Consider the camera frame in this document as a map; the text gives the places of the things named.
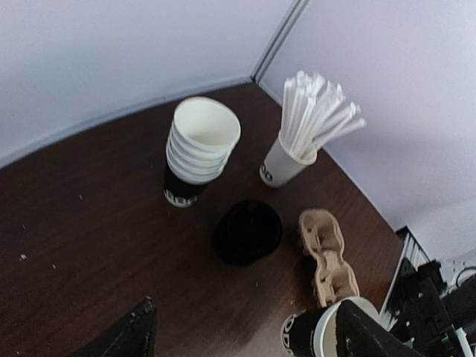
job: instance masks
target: black and white paper cup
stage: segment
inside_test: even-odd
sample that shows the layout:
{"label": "black and white paper cup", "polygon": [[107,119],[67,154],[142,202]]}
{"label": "black and white paper cup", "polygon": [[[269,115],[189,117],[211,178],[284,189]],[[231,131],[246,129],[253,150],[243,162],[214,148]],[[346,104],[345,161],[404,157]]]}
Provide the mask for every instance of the black and white paper cup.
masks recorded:
{"label": "black and white paper cup", "polygon": [[[375,306],[363,297],[348,297],[373,320],[379,321]],[[323,309],[312,309],[289,316],[281,327],[286,351],[296,357],[337,357],[335,316],[341,301]]]}
{"label": "black and white paper cup", "polygon": [[208,183],[221,175],[241,133],[238,118],[226,106],[192,97],[176,108],[165,148],[164,195],[186,208]]}

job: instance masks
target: stack of paper cups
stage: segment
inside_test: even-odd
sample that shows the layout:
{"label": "stack of paper cups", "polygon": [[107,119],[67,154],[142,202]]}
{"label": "stack of paper cups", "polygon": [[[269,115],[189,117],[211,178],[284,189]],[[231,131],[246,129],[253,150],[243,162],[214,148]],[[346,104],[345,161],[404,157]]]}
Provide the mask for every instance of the stack of paper cups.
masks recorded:
{"label": "stack of paper cups", "polygon": [[164,194],[176,207],[192,205],[225,168],[241,128],[226,106],[192,97],[176,108],[165,149]]}
{"label": "stack of paper cups", "polygon": [[297,158],[283,146],[281,132],[261,164],[260,176],[271,187],[283,186],[290,179],[315,163],[318,152],[313,145],[305,151],[302,158]]}

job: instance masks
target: paper cup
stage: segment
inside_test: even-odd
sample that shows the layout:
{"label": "paper cup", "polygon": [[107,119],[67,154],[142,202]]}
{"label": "paper cup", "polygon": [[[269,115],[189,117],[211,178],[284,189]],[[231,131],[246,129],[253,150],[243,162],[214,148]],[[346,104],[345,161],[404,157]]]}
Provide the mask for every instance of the paper cup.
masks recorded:
{"label": "paper cup", "polygon": [[182,168],[184,171],[187,171],[191,174],[196,175],[210,175],[215,173],[216,171],[223,170],[223,167],[226,165],[228,161],[228,157],[225,156],[221,158],[220,161],[206,161],[200,160],[197,158],[191,158],[185,155],[180,155],[172,145],[166,146],[166,154],[168,158],[171,158],[175,166]]}
{"label": "paper cup", "polygon": [[174,113],[165,149],[164,195],[176,207],[198,200],[223,171],[241,128],[223,104],[204,97],[181,102]]}
{"label": "paper cup", "polygon": [[227,155],[227,153],[233,150],[234,148],[234,145],[228,148],[217,147],[208,149],[203,149],[201,147],[194,146],[188,140],[186,140],[185,137],[180,135],[177,130],[174,129],[174,127],[175,125],[173,123],[172,127],[170,128],[169,140],[173,143],[175,147],[177,147],[177,149],[180,150],[183,155],[200,157],[202,159],[207,160],[216,160],[220,159],[224,155]]}
{"label": "paper cup", "polygon": [[[373,320],[379,322],[375,306],[363,297],[347,297]],[[284,348],[297,357],[337,357],[335,316],[341,301],[323,309],[291,315],[281,327]]]}
{"label": "paper cup", "polygon": [[185,182],[180,179],[166,162],[164,171],[164,195],[170,204],[178,208],[187,208],[193,205],[199,194],[207,187],[208,182],[195,183]]}
{"label": "paper cup", "polygon": [[228,160],[229,153],[219,156],[218,158],[209,159],[204,158],[202,155],[184,152],[181,147],[178,147],[172,138],[169,138],[167,141],[166,149],[173,152],[176,157],[179,157],[182,161],[186,162],[187,165],[191,167],[205,167],[205,168],[215,168],[223,164]]}
{"label": "paper cup", "polygon": [[182,101],[175,110],[173,127],[190,146],[211,152],[228,151],[241,134],[236,115],[227,106],[205,97]]}
{"label": "paper cup", "polygon": [[290,179],[315,163],[317,150],[311,149],[303,158],[296,158],[281,144],[280,134],[260,167],[260,176],[270,187],[283,186]]}

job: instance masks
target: white wall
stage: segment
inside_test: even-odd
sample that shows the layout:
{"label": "white wall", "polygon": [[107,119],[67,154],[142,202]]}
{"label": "white wall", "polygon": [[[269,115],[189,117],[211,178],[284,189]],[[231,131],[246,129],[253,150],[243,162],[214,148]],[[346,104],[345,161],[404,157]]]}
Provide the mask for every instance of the white wall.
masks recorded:
{"label": "white wall", "polygon": [[0,167],[121,109],[245,80],[291,2],[2,1]]}
{"label": "white wall", "polygon": [[471,0],[316,0],[263,79],[275,97],[298,69],[342,84],[368,127],[328,151],[437,257],[476,246],[475,14]]}

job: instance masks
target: cup rim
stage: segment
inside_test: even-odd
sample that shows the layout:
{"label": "cup rim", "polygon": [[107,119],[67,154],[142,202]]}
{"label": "cup rim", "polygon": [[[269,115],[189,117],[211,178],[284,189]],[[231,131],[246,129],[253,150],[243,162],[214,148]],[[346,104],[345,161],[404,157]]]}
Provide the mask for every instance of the cup rim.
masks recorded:
{"label": "cup rim", "polygon": [[280,143],[280,146],[281,146],[281,149],[283,149],[283,151],[290,157],[292,158],[294,161],[298,162],[299,164],[301,165],[306,165],[306,166],[309,166],[309,165],[312,165],[315,163],[315,161],[318,159],[318,151],[316,149],[313,149],[311,151],[312,153],[312,156],[306,160],[306,159],[303,159],[303,158],[298,158],[297,156],[293,155],[292,153],[290,153],[287,148],[285,148],[283,146],[283,141],[282,141],[282,135],[281,135],[281,131],[278,133],[277,135],[277,139]]}
{"label": "cup rim", "polygon": [[[219,108],[220,110],[222,110],[224,113],[228,114],[228,119],[230,120],[232,125],[234,125],[234,129],[236,130],[235,137],[233,138],[233,140],[230,141],[230,143],[207,145],[207,144],[199,143],[198,141],[195,141],[192,138],[189,138],[180,132],[179,126],[180,126],[181,120],[180,118],[178,118],[179,112],[181,109],[184,108],[184,106],[190,105],[191,103],[194,103],[194,102],[204,102],[207,104],[211,104],[215,106],[216,108]],[[194,147],[198,147],[200,149],[208,149],[210,151],[214,151],[215,149],[218,149],[218,148],[234,147],[234,145],[236,145],[236,143],[238,142],[239,137],[241,136],[241,126],[239,124],[238,117],[235,115],[235,113],[230,108],[228,108],[225,104],[220,103],[218,100],[214,100],[208,97],[200,97],[200,96],[189,97],[183,100],[182,102],[180,102],[173,113],[173,125],[176,126],[177,132],[180,133],[180,136],[190,145],[193,145]]]}
{"label": "cup rim", "polygon": [[222,148],[220,151],[216,150],[209,150],[201,147],[195,147],[193,144],[187,141],[187,139],[178,133],[177,129],[175,128],[174,123],[170,127],[169,138],[174,141],[174,143],[180,147],[180,149],[184,152],[188,152],[191,155],[201,155],[204,158],[215,159],[218,157],[222,157],[227,155],[231,152],[234,148],[234,145],[228,148]]}
{"label": "cup rim", "polygon": [[227,160],[225,160],[220,162],[214,167],[194,167],[193,165],[189,165],[189,163],[183,160],[182,157],[180,157],[179,155],[176,155],[173,152],[173,148],[169,146],[166,147],[166,154],[167,154],[167,158],[169,159],[171,157],[174,163],[176,163],[180,168],[182,168],[183,171],[187,173],[192,173],[194,175],[200,175],[200,176],[211,175],[211,173],[215,173],[217,169],[220,170],[223,167],[225,167],[227,163]]}
{"label": "cup rim", "polygon": [[376,307],[365,297],[349,296],[338,301],[337,303],[334,303],[333,305],[329,306],[329,308],[322,314],[315,328],[315,330],[323,331],[322,336],[321,334],[314,333],[312,341],[312,348],[314,348],[314,351],[318,351],[320,353],[320,356],[324,356],[324,334],[326,332],[325,329],[327,327],[327,324],[329,323],[331,318],[335,318],[335,313],[337,312],[342,301],[345,300],[351,300],[352,302],[356,303],[359,308],[361,308],[361,306],[357,302],[364,303],[364,305],[369,307],[369,310],[372,310],[364,310],[364,312],[369,315],[373,320],[379,322],[379,312],[377,311]]}
{"label": "cup rim", "polygon": [[194,155],[191,152],[184,151],[181,149],[179,145],[173,140],[173,138],[169,137],[167,140],[166,147],[170,147],[173,152],[176,152],[181,158],[185,158],[187,162],[194,163],[196,165],[203,164],[204,162],[209,165],[218,165],[221,164],[223,161],[228,160],[229,154],[224,154],[219,158],[208,158],[208,157],[200,157],[199,155]]}
{"label": "cup rim", "polygon": [[177,176],[179,179],[182,181],[185,181],[189,184],[204,184],[206,182],[213,181],[216,179],[218,176],[220,176],[223,172],[223,169],[216,171],[213,173],[213,175],[200,175],[200,174],[194,174],[194,173],[189,173],[185,169],[183,169],[180,166],[176,166],[173,160],[171,161],[169,158],[169,154],[166,151],[166,157],[167,157],[167,163],[169,165],[170,170],[173,172],[175,176]]}

